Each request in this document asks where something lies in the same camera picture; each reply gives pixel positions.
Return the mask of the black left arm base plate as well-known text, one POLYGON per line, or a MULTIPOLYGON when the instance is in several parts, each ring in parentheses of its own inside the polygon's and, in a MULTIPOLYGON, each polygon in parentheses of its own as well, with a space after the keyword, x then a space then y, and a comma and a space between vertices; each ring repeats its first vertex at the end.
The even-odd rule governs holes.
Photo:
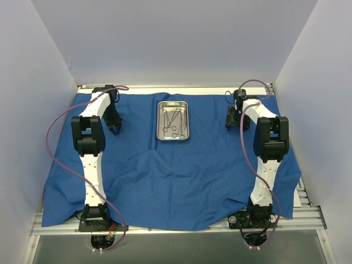
POLYGON ((114 221, 113 219, 86 219, 83 214, 78 216, 75 215, 79 220, 78 230, 80 232, 102 232, 102 231, 114 231, 114 232, 122 232, 125 230, 125 226, 114 221))

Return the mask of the blue surgical drape cloth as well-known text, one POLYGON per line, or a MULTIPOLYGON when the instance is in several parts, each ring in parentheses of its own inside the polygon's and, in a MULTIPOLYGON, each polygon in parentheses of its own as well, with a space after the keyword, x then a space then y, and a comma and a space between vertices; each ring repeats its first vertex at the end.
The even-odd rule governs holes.
MULTIPOLYGON (((244 208, 255 183, 241 148, 239 129, 225 128, 229 104, 224 95, 120 96, 120 134, 102 122, 106 149, 102 179, 107 200, 131 226, 171 230, 201 230, 244 208), (182 142, 156 137, 157 105, 185 101, 190 137, 182 142)), ((85 107, 71 110, 55 157, 83 174, 74 150, 70 120, 85 107)), ((278 168, 274 194, 282 216, 292 218, 294 189, 301 171, 292 148, 278 168)), ((84 207, 85 182, 53 162, 45 183, 42 226, 62 224, 84 207)))

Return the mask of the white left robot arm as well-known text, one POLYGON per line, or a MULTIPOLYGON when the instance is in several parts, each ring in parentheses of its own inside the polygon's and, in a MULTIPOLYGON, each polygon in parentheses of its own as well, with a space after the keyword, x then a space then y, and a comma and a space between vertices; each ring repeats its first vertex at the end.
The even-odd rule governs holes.
POLYGON ((82 217, 91 221, 97 230, 106 230, 111 223, 102 182, 102 154, 106 148, 102 122, 113 135, 119 134, 123 119, 116 109, 118 100, 115 86, 96 87, 90 103, 79 115, 71 118, 73 145, 82 162, 86 180, 82 217))

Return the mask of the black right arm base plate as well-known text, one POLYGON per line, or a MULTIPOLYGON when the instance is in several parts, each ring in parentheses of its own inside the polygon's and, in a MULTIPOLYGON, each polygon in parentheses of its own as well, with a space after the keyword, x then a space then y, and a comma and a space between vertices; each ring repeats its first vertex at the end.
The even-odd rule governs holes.
POLYGON ((276 216, 267 214, 265 216, 252 216, 250 212, 238 211, 227 217, 230 229, 265 229, 273 228, 276 216))

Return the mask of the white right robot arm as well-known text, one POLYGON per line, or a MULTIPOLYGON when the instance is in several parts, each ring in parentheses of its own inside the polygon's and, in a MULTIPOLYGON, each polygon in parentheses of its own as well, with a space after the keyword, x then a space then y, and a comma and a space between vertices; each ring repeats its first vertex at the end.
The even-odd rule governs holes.
POLYGON ((257 157, 257 169, 250 167, 256 180, 244 220, 247 225, 257 227, 265 218, 271 219, 274 181, 289 150, 289 120, 271 112, 257 96, 243 92, 241 89, 234 93, 234 106, 228 107, 225 127, 238 127, 244 146, 243 132, 249 130, 251 122, 256 125, 253 151, 257 157))

